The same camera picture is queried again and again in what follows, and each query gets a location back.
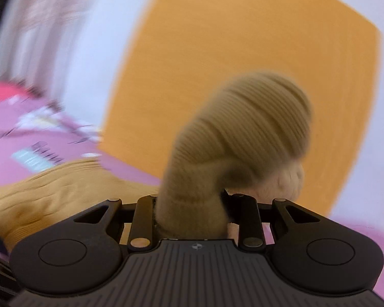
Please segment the mustard cable-knit cardigan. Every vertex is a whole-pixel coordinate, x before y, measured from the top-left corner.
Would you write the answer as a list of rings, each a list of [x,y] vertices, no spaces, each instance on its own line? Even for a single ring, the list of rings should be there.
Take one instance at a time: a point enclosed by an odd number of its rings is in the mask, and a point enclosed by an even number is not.
[[[158,187],[121,180],[96,158],[70,161],[0,187],[7,249],[106,199],[157,197],[164,238],[231,238],[223,191],[258,202],[296,200],[304,182],[311,103],[291,80],[256,71],[223,87],[177,135]]]

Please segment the orange headboard panel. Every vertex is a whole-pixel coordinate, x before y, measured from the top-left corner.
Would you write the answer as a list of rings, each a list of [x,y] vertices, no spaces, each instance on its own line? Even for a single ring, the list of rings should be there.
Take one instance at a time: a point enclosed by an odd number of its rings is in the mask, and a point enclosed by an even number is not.
[[[257,178],[300,159],[300,203],[328,214],[372,107],[381,35],[339,0],[154,0],[130,46],[101,149],[156,177],[177,133]]]

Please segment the pink printed bed sheet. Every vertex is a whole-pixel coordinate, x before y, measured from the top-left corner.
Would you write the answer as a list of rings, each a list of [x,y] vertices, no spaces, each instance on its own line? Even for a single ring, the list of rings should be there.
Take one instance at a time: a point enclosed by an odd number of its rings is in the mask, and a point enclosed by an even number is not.
[[[49,126],[22,120],[43,104],[0,102],[0,187],[85,158],[121,180],[157,187],[157,178],[99,152],[60,113]],[[106,199],[8,249],[0,306],[384,306],[384,241],[360,230],[278,200],[257,204],[261,251],[156,232],[153,249],[131,251],[139,199]]]

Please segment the beige floral curtain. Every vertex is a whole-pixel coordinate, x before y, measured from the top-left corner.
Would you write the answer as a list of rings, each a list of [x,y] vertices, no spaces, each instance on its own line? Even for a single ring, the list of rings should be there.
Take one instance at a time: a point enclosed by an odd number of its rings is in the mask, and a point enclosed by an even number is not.
[[[59,96],[73,40],[93,0],[9,0],[0,25],[0,81]]]

